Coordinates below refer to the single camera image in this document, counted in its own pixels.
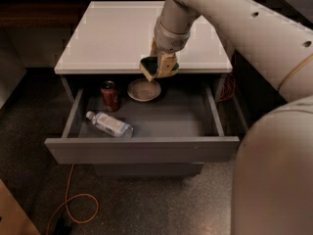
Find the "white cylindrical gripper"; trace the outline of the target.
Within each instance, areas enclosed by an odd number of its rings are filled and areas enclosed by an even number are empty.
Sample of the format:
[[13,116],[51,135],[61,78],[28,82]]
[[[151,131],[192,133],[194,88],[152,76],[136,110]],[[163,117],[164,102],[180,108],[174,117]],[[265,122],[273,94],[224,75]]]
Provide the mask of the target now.
[[189,20],[158,17],[150,56],[157,56],[156,77],[170,77],[177,73],[177,57],[174,52],[182,50],[190,37]]

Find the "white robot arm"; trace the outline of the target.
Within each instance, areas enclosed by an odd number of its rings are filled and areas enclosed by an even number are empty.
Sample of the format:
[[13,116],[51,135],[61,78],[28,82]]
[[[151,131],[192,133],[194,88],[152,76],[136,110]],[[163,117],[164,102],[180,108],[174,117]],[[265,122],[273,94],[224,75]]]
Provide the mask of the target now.
[[236,157],[231,235],[313,235],[312,31],[252,0],[165,0],[154,33],[159,77],[199,16],[283,96]]

